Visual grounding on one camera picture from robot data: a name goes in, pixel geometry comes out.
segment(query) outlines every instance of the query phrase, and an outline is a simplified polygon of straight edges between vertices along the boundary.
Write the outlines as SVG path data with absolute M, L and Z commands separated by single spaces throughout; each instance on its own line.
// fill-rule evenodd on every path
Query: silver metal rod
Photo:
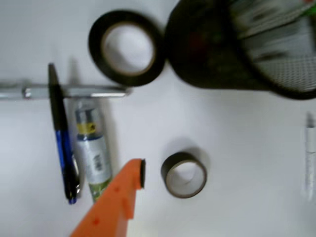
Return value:
M 93 85 L 62 85 L 65 98 L 124 97 L 127 90 L 120 87 Z M 45 99 L 49 97 L 45 84 L 0 83 L 0 100 Z

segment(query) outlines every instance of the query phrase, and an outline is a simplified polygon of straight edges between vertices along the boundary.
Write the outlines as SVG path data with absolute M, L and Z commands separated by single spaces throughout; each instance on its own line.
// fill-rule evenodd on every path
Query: brown tape roll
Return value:
M 205 166 L 193 155 L 176 153 L 164 161 L 161 175 L 167 190 L 177 198 L 191 198 L 202 191 L 207 180 Z

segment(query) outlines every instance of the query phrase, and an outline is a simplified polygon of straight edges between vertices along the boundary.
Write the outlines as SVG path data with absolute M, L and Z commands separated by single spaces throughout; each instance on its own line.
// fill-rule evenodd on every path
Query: pen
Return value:
M 65 194 L 69 204 L 74 204 L 77 201 L 77 194 L 80 191 L 79 174 L 70 144 L 64 98 L 53 64 L 48 65 L 48 77 L 51 111 L 56 132 Z
M 307 114 L 306 126 L 306 160 L 305 160 L 305 193 L 308 201 L 313 199 L 315 185 L 315 122 L 311 113 Z

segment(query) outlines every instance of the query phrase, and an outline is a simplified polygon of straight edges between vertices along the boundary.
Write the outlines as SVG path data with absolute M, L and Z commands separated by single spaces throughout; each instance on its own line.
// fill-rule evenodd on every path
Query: white pen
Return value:
M 306 159 L 305 159 L 305 194 L 312 201 L 315 186 L 316 133 L 315 122 L 311 113 L 307 114 L 306 126 Z

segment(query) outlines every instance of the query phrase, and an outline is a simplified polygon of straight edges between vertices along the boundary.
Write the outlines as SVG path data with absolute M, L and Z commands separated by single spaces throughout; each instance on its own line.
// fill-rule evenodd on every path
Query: black mesh pen holder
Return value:
M 292 39 L 289 34 L 300 29 L 303 21 L 311 22 L 308 13 L 315 4 L 302 3 L 286 12 L 269 9 L 254 14 L 256 23 L 251 27 L 238 24 L 235 5 L 246 12 L 253 2 L 180 1 L 171 13 L 165 37 L 173 69 L 181 79 L 198 87 L 271 90 L 291 99 L 316 98 L 316 52 L 300 55 L 296 41 L 285 41 Z M 289 49 L 282 51 L 269 44 L 267 50 L 262 46 L 280 39 Z M 297 55 L 291 54 L 291 49 L 296 49 Z

